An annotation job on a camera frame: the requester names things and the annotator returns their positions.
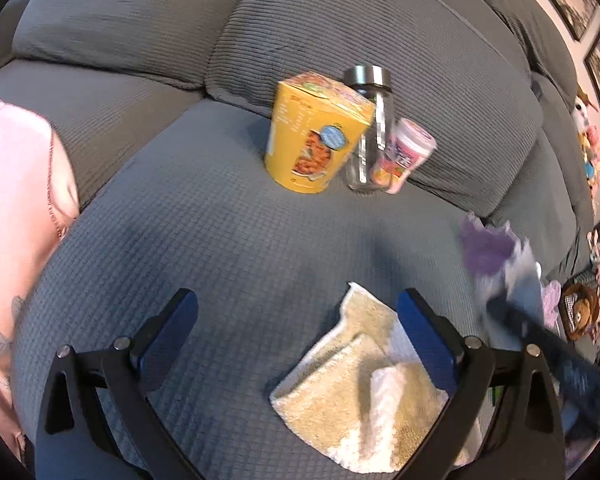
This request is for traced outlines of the grey pink knitted cloth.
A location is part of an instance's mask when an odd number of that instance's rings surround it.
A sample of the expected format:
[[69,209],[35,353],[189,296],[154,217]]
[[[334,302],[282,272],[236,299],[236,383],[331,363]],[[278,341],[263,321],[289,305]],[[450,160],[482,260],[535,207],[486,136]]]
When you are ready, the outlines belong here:
[[544,321],[541,283],[528,242],[491,240],[476,250],[471,260],[478,304],[498,296],[526,312],[535,322]]

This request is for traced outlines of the pink floral garment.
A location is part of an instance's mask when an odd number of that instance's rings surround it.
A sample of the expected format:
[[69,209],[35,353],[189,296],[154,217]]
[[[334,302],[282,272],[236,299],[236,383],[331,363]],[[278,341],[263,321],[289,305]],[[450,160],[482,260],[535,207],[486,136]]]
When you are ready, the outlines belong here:
[[0,100],[0,437],[17,458],[24,437],[10,384],[16,325],[79,213],[76,180],[53,126]]

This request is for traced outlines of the purple mesh bath scrunchie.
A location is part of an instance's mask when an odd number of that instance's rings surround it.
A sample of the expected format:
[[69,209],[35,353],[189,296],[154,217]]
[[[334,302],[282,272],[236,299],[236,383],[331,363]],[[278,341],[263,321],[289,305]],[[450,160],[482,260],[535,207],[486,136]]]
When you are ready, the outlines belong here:
[[[464,263],[469,275],[474,279],[475,290],[476,281],[474,272],[472,272],[472,256],[476,254],[476,250],[482,245],[487,245],[491,240],[513,240],[516,242],[528,242],[531,246],[528,238],[520,238],[512,230],[509,223],[506,222],[504,226],[485,226],[482,221],[474,214],[468,214],[462,227],[460,228],[460,241],[462,242],[464,252]],[[541,294],[542,294],[542,305],[544,321],[541,325],[549,330],[556,330],[557,327],[557,305],[559,300],[559,283],[552,281],[547,285],[543,284],[542,281],[542,268],[538,260],[536,260],[536,272],[538,272],[538,278],[541,283]]]

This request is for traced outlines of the pink gum jar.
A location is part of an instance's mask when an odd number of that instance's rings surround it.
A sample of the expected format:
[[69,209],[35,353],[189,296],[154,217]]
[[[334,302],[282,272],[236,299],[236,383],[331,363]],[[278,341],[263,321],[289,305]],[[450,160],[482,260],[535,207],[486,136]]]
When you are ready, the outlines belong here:
[[436,149],[437,141],[429,132],[411,119],[400,118],[373,166],[373,182],[388,194],[396,194]]

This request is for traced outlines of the pile of plush toys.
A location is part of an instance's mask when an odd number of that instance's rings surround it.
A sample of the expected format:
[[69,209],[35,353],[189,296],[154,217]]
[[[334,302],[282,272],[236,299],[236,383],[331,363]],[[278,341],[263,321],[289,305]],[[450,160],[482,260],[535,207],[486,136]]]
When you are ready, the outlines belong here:
[[590,110],[597,112],[597,107],[582,88],[578,87],[571,117],[577,129],[583,156],[585,179],[588,182],[592,205],[596,207],[596,195],[600,188],[600,135],[596,125],[588,117]]

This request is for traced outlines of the brown teddy bear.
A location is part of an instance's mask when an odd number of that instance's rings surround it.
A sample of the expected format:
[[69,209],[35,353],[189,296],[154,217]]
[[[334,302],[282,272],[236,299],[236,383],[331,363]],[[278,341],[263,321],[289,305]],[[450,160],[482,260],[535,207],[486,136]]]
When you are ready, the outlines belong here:
[[578,341],[584,336],[596,339],[600,329],[600,297],[597,287],[583,283],[566,286],[562,290],[558,307],[562,325],[570,341]]

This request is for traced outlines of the grey fabric sofa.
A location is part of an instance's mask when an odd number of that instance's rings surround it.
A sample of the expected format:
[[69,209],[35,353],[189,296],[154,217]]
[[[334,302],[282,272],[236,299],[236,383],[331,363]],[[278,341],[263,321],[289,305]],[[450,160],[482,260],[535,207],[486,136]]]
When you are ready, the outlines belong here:
[[[343,479],[268,397],[351,283],[416,288],[491,338],[458,241],[466,214],[526,238],[544,275],[588,264],[577,76],[535,0],[29,0],[0,98],[58,131],[81,213],[23,303],[12,391],[34,440],[61,344],[105,347],[182,287],[200,315],[157,414],[210,479]],[[437,141],[396,195],[290,192],[264,168],[276,84],[385,67]]]

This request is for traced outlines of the yellow white fluffy towel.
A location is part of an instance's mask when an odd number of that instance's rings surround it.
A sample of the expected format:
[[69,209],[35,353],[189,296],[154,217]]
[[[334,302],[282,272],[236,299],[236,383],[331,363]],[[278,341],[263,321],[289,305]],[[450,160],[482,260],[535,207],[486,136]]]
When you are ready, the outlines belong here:
[[274,388],[270,402],[303,442],[356,474],[393,474],[449,401],[396,312],[350,283],[340,320]]

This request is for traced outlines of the yellow paper food cup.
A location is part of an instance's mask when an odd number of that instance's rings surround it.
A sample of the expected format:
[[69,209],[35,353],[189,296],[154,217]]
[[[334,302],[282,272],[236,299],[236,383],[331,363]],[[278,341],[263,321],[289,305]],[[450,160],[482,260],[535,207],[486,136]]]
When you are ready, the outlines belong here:
[[265,169],[289,191],[328,187],[375,118],[375,104],[339,81],[305,72],[279,81]]

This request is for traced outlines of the clear bottle steel cap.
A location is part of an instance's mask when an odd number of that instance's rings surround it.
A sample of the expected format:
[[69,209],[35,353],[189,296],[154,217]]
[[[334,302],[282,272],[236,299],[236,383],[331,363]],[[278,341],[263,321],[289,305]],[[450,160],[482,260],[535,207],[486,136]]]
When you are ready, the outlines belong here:
[[344,180],[353,192],[387,191],[394,166],[390,73],[377,65],[355,65],[344,72],[343,82],[375,104],[374,118],[344,166]]

